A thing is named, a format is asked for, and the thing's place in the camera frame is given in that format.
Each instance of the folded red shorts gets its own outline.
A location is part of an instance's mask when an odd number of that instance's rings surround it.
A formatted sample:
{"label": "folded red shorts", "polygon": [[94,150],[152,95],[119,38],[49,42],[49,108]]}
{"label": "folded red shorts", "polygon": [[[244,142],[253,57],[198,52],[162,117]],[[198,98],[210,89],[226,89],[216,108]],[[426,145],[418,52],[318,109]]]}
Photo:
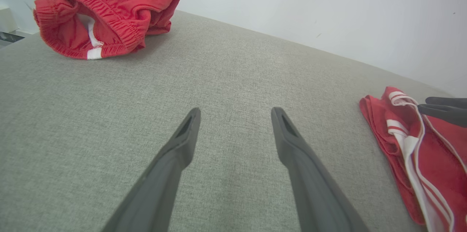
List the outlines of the folded red shorts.
{"label": "folded red shorts", "polygon": [[417,105],[394,87],[360,100],[413,220],[428,232],[467,231],[467,128],[420,114]]}
{"label": "folded red shorts", "polygon": [[146,34],[170,31],[180,0],[37,0],[40,36],[56,52],[101,59],[145,47]]}

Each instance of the white trim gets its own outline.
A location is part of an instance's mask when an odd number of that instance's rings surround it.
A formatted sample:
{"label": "white trim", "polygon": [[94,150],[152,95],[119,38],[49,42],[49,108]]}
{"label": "white trim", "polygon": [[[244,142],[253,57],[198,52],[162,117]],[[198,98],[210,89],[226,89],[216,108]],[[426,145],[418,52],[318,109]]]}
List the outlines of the white trim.
{"label": "white trim", "polygon": [[83,26],[87,29],[88,31],[88,36],[91,45],[94,47],[93,49],[90,49],[87,52],[87,59],[102,59],[102,46],[104,43],[102,41],[98,41],[96,39],[96,36],[94,35],[94,24],[96,21],[87,15],[84,14],[77,14],[78,19],[81,21]]}
{"label": "white trim", "polygon": [[404,136],[404,137],[407,137],[407,136],[408,136],[405,132],[403,132],[403,131],[401,131],[401,130],[399,130],[399,129],[387,129],[387,132],[388,132],[389,134],[392,134],[392,135],[394,135],[394,134],[400,134],[400,135],[402,135],[402,136]]}
{"label": "white trim", "polygon": [[389,127],[389,126],[398,127],[400,129],[402,129],[406,134],[409,133],[409,131],[405,128],[405,126],[402,125],[402,123],[399,122],[399,121],[388,119],[388,120],[386,120],[386,123],[387,123],[387,127]]}
{"label": "white trim", "polygon": [[87,52],[87,59],[102,59],[102,48],[96,47]]}
{"label": "white trim", "polygon": [[420,144],[420,139],[413,136],[405,138],[399,134],[394,134],[394,136],[404,157],[404,165],[405,170],[407,171],[407,177],[412,184],[415,196],[417,197],[420,209],[422,210],[428,232],[444,232],[443,222],[434,207],[430,204],[430,201],[427,199],[427,195],[425,194],[425,190],[422,187],[422,183],[420,182],[420,179],[414,169],[412,154],[416,146]]}
{"label": "white trim", "polygon": [[414,109],[414,111],[416,112],[417,116],[418,116],[418,119],[420,120],[420,126],[421,126],[421,132],[419,134],[419,139],[420,141],[418,142],[418,144],[416,145],[415,147],[415,152],[414,152],[414,159],[415,159],[415,170],[417,171],[417,175],[418,177],[420,178],[420,181],[427,187],[429,187],[433,193],[436,195],[437,198],[439,198],[439,200],[441,201],[442,205],[444,206],[445,210],[447,210],[448,214],[449,214],[449,217],[447,219],[447,221],[449,222],[449,232],[452,232],[453,229],[454,229],[454,214],[452,212],[452,209],[451,207],[449,206],[449,204],[447,203],[447,201],[445,200],[445,198],[442,196],[442,194],[439,192],[439,190],[432,184],[430,183],[430,181],[428,181],[423,175],[422,175],[422,172],[420,171],[420,168],[419,168],[419,163],[418,163],[418,153],[419,153],[419,150],[420,150],[420,145],[421,145],[421,141],[422,141],[422,138],[425,137],[425,124],[424,124],[424,120],[422,118],[422,115],[420,114],[420,112],[418,111],[418,108],[417,108],[417,101],[415,101],[415,99],[411,98],[411,97],[404,97],[404,96],[398,96],[398,97],[395,97],[393,99],[391,99],[391,103],[392,105],[394,106],[406,106],[408,105],[409,107],[412,107],[412,109]]}
{"label": "white trim", "polygon": [[393,91],[389,94],[389,99],[392,99],[392,97],[396,96],[396,95],[404,95],[404,96],[407,96],[405,93],[401,92],[401,91]]}
{"label": "white trim", "polygon": [[439,211],[443,214],[445,220],[450,224],[451,219],[448,216],[448,213],[446,212],[446,209],[439,203],[439,201],[436,199],[436,197],[432,194],[430,189],[427,187],[423,186],[423,189],[425,190],[425,194],[427,194],[428,197],[432,200],[433,204],[436,205],[436,207],[439,209]]}

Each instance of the white wall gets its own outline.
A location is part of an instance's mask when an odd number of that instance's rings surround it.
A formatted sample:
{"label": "white wall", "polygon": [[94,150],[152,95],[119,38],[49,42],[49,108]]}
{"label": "white wall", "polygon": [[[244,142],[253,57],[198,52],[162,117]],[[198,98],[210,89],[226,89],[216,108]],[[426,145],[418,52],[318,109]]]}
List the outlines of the white wall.
{"label": "white wall", "polygon": [[[20,28],[37,29],[25,4],[34,0],[3,1]],[[178,9],[467,97],[467,0],[181,0]]]}

